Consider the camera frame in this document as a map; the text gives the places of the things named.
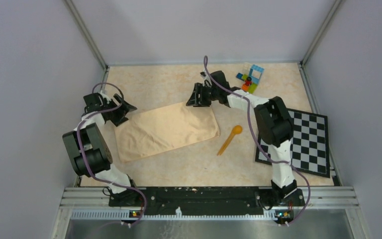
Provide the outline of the peach cloth napkin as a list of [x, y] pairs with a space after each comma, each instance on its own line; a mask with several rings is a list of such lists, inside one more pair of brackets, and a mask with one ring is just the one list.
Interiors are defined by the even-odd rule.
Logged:
[[131, 162], [220, 135], [212, 108], [184, 102], [132, 115], [115, 129], [118, 155]]

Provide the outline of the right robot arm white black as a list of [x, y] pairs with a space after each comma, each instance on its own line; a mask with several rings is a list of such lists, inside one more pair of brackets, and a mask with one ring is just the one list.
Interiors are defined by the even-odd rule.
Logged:
[[297, 189], [291, 167], [293, 123], [282, 98], [262, 98], [238, 87], [230, 87], [222, 71], [200, 73], [203, 83], [195, 83], [188, 107], [210, 107], [213, 101], [255, 116], [258, 138], [269, 147], [267, 160], [272, 164], [272, 200], [285, 205]]

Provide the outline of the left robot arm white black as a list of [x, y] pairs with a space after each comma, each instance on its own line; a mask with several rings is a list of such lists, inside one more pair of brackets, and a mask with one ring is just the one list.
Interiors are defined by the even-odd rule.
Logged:
[[84, 96], [84, 101], [82, 125], [62, 136], [73, 170], [78, 176], [103, 180], [107, 185], [105, 194], [133, 206], [138, 203], [140, 193], [134, 189], [136, 185], [131, 177], [114, 165], [104, 138], [110, 133], [109, 125], [127, 122], [127, 113], [137, 108], [126, 102], [123, 94], [114, 94], [111, 99], [104, 93], [91, 93]]

